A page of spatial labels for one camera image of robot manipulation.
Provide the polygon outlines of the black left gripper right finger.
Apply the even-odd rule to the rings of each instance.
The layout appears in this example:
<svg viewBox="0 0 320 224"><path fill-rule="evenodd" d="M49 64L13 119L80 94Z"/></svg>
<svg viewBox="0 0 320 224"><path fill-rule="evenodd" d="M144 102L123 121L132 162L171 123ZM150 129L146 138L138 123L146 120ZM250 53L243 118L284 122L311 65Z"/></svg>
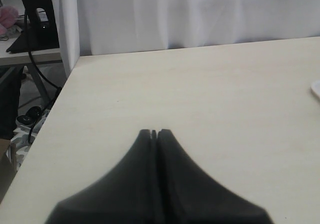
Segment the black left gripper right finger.
<svg viewBox="0 0 320 224"><path fill-rule="evenodd" d="M171 130L159 131L156 147L166 223L273 223L265 209L228 190L203 171Z"/></svg>

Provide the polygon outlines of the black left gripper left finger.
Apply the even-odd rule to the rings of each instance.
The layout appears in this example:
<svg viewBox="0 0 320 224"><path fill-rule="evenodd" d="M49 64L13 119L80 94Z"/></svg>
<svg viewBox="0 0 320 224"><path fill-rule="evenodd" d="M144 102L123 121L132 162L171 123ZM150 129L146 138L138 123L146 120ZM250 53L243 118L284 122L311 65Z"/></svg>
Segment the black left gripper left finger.
<svg viewBox="0 0 320 224"><path fill-rule="evenodd" d="M46 223L160 223L156 137L154 130L140 130L131 148L112 170L59 202Z"/></svg>

